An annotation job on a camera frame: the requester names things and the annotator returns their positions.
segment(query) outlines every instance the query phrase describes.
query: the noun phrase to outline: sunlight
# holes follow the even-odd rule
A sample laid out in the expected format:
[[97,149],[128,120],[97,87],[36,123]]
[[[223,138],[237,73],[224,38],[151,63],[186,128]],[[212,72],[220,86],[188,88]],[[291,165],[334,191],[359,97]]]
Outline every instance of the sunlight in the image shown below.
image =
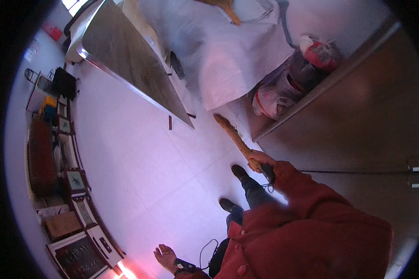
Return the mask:
[[137,276],[134,275],[134,273],[132,273],[132,271],[130,271],[129,269],[127,269],[122,262],[118,263],[119,268],[121,269],[121,271],[123,272],[122,275],[126,276],[127,279],[137,279]]

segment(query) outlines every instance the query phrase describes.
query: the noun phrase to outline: red object on wall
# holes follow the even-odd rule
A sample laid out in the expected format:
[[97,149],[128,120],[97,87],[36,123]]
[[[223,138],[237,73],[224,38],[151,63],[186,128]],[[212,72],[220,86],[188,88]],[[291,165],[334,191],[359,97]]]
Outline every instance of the red object on wall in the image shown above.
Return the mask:
[[59,38],[62,36],[62,31],[57,28],[56,26],[52,25],[49,22],[44,23],[42,26],[45,32],[47,32],[50,37],[52,37],[56,42],[59,40]]

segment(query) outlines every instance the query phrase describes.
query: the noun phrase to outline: window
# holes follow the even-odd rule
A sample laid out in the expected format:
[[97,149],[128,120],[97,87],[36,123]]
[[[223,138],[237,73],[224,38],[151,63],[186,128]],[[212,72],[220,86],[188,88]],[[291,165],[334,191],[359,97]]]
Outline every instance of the window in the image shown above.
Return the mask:
[[88,0],[62,0],[62,3],[68,9],[68,12],[71,14],[71,16],[74,17],[82,5],[84,5],[87,1]]

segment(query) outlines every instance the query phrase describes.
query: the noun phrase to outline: hand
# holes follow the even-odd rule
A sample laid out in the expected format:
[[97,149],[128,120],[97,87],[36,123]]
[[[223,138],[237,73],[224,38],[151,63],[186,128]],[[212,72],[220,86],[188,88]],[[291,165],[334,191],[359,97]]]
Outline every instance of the hand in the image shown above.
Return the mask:
[[[257,150],[254,150],[254,149],[251,150],[251,153],[250,153],[250,155],[248,156],[247,159],[255,159],[258,162],[260,162],[261,164],[269,164],[273,167],[276,166],[276,161],[272,157],[268,156],[266,153],[263,153],[262,151],[257,151]],[[260,170],[256,170],[256,169],[252,168],[250,164],[248,164],[248,166],[253,171],[260,173]]]
[[174,261],[177,256],[174,251],[164,244],[159,244],[158,248],[155,248],[154,255],[157,261],[164,267],[167,271],[174,274],[179,268],[174,265]]

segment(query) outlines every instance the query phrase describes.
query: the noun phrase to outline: wristwatch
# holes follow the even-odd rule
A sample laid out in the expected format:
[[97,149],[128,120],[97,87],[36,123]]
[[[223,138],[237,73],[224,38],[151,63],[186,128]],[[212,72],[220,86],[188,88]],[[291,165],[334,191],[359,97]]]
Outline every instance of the wristwatch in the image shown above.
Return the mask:
[[174,276],[176,276],[178,273],[182,271],[194,273],[197,269],[196,266],[192,263],[185,262],[184,260],[180,260],[179,258],[176,258],[174,260],[174,265],[179,268],[176,272],[174,272]]

